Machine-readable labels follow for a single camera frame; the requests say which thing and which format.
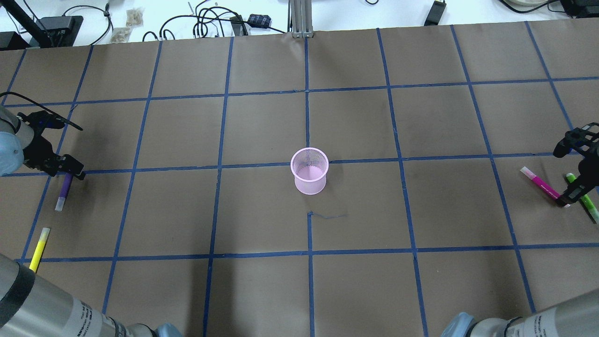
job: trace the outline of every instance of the marker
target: marker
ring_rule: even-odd
[[[38,245],[35,247],[34,256],[33,258],[31,258],[31,263],[29,264],[29,269],[33,270],[34,273],[37,273],[38,266],[40,265],[41,254],[44,252],[44,248],[46,247],[46,241],[48,241],[49,234],[49,228],[44,227],[41,230],[40,240],[38,241]]]
[[[565,176],[565,179],[569,183],[572,183],[572,182],[574,182],[574,180],[576,180],[576,176],[573,175],[572,173],[568,173]],[[585,205],[586,210],[589,211],[589,214],[591,214],[591,217],[593,218],[593,220],[595,221],[595,223],[599,224],[599,211],[595,207],[595,204],[593,204],[593,202],[591,201],[591,198],[589,198],[589,196],[587,194],[585,194],[582,198],[580,198],[580,202],[583,205]]]
[[[58,201],[56,202],[55,211],[62,212],[62,206],[65,205],[66,197],[69,195],[69,189],[71,189],[71,182],[73,182],[73,175],[71,173],[65,174],[65,181],[62,183]]]
[[[540,187],[545,194],[547,194],[551,199],[557,200],[559,198],[559,193],[557,193],[548,183],[544,182],[541,178],[537,177],[531,170],[529,170],[526,166],[520,169],[522,173],[524,173],[530,180],[532,180],[535,185]]]

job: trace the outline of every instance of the green marker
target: green marker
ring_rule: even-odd
[[[565,176],[565,179],[569,183],[572,183],[574,180],[576,180],[576,176],[572,173],[568,173]],[[580,198],[580,202],[582,202],[582,204],[585,205],[586,210],[589,211],[595,223],[599,224],[599,211],[597,211],[597,208],[595,207],[595,204],[593,204],[593,202],[591,201],[591,198],[589,198],[588,195],[584,195],[582,198]]]

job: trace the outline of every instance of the metal bracket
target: metal bracket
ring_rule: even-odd
[[[312,0],[289,0],[291,34],[296,38],[312,37]]]

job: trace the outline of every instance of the black pole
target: black pole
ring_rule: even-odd
[[[6,11],[9,12],[22,26],[25,28],[30,34],[31,37],[35,39],[40,44],[42,48],[50,48],[52,46],[52,42],[50,38],[44,31],[35,24],[33,20],[23,11],[23,9],[17,5],[15,0],[0,0],[0,4],[6,8]]]

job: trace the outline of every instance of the pink marker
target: pink marker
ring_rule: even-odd
[[[559,198],[559,193],[551,188],[548,183],[537,177],[537,175],[529,170],[526,166],[522,167],[520,171],[524,173],[530,180],[532,180],[537,186],[539,186],[551,199],[557,200]]]

